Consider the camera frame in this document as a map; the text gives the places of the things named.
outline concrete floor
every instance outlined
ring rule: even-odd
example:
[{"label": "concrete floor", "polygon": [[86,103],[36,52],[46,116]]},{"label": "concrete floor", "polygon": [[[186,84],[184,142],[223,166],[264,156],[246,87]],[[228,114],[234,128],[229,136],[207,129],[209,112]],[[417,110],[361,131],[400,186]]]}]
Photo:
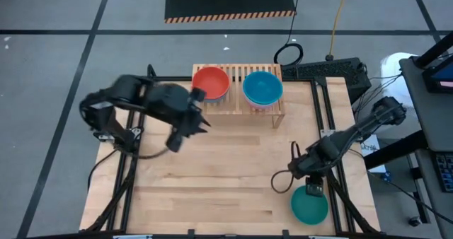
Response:
[{"label": "concrete floor", "polygon": [[[98,149],[77,110],[87,93],[120,74],[144,74],[148,63],[161,76],[189,76],[194,63],[270,63],[287,36],[259,30],[287,30],[291,23],[267,18],[165,25],[164,0],[104,0],[105,10],[102,1],[0,0],[0,238],[15,238],[21,224],[28,236],[78,230]],[[300,0],[294,29],[303,35],[292,38],[304,46],[303,62],[322,61],[328,53],[339,2]],[[453,29],[451,0],[423,2],[428,13],[416,0],[346,0],[336,59],[359,57],[372,77],[387,55],[423,53]],[[97,30],[174,32],[95,35]],[[283,56],[285,63],[295,55]],[[40,173],[48,178],[37,184]],[[393,208],[408,204],[414,211],[413,202],[394,197],[375,195],[379,217],[402,221],[413,215]],[[30,200],[37,209],[26,215]],[[381,220],[383,231],[422,236],[404,222],[388,221]]]}]

